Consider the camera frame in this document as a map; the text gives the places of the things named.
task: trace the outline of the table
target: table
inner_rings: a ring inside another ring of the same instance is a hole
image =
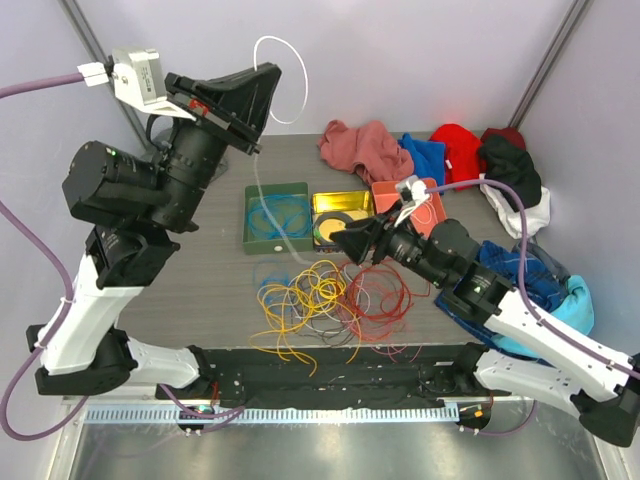
[[[320,159],[317,139],[317,135],[264,137],[259,160],[261,183],[306,181],[311,193],[365,188],[356,175],[335,171]],[[282,261],[292,275],[303,269],[288,254],[244,254],[244,188],[255,184],[253,159],[231,148],[227,156],[229,171],[209,187],[194,217],[200,230],[171,234],[182,248],[121,315],[119,328],[140,341],[165,347],[247,347],[248,337],[266,327],[252,279],[256,263]],[[443,203],[447,216],[460,220],[477,241],[513,246],[514,240],[478,189],[449,192]],[[303,256],[311,260],[327,257],[312,252]],[[345,257],[329,258],[342,261]],[[425,291],[424,281],[400,266],[398,270],[413,291]],[[393,343],[464,343],[472,339],[434,305],[435,295],[432,291],[430,298],[415,300],[406,317],[407,328],[392,338]],[[305,336],[294,344],[321,342]]]

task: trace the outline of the cable connector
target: cable connector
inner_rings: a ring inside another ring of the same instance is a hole
[[[105,70],[104,65],[100,62],[79,65],[78,71],[84,77],[84,83],[86,83],[88,87],[95,87],[96,85],[109,83],[107,71]]]

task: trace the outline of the teal cloth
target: teal cloth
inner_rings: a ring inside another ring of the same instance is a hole
[[[589,287],[587,287],[587,284],[580,275],[570,276],[565,286],[569,291],[569,295],[551,314],[574,330],[588,335],[595,323]],[[540,357],[540,355],[504,335],[496,334],[491,340],[499,348],[515,353],[516,355],[524,355],[532,358]]]

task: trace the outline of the plastic container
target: plastic container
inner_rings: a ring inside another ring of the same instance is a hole
[[[423,178],[422,181],[427,188],[436,187],[436,181],[433,178]],[[373,192],[373,200],[376,205],[377,213],[384,213],[389,210],[393,204],[400,199],[400,194],[396,191],[398,182],[375,182],[371,185]],[[447,214],[442,206],[442,199],[439,193],[432,193],[428,202],[421,205],[411,215],[411,223],[418,233],[429,235],[436,224],[447,219]]]
[[[328,240],[329,234],[343,230],[349,220],[361,220],[373,214],[373,197],[368,190],[314,193],[311,199],[314,250],[321,253],[341,251]]]
[[[271,185],[262,185],[262,193],[265,196],[268,195],[293,195],[295,197],[300,197],[304,200],[305,205],[309,205],[309,185],[306,182],[297,182],[297,183],[274,183]],[[260,204],[260,192],[258,191],[258,187],[256,185],[249,185],[244,189],[244,229],[242,232],[242,248],[244,249],[244,253],[247,255],[264,255],[267,253],[288,253],[289,249],[287,248],[287,244],[284,243],[282,238],[274,238],[274,239],[265,239],[256,237],[251,228],[249,228],[249,224],[247,221],[247,214],[257,205]],[[299,212],[298,206],[292,206],[291,214]],[[286,207],[279,209],[279,213],[282,215],[287,215]],[[305,222],[305,219],[301,216],[298,220],[298,223],[293,223],[290,225],[291,229],[296,229],[299,226],[302,226]],[[264,228],[265,230],[273,229],[273,226],[270,223],[266,223],[265,225],[256,225],[258,228]],[[310,252],[313,250],[313,231],[309,230],[308,235],[305,235],[302,238],[292,238],[289,237],[289,241],[293,245],[293,247],[298,252]]]

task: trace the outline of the black cloth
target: black cloth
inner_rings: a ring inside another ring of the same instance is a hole
[[[516,191],[525,208],[535,207],[540,203],[542,180],[526,150],[512,145],[502,135],[491,135],[478,148],[478,156],[487,162],[485,178],[509,185]],[[518,211],[511,196],[505,194],[504,197],[511,208]]]

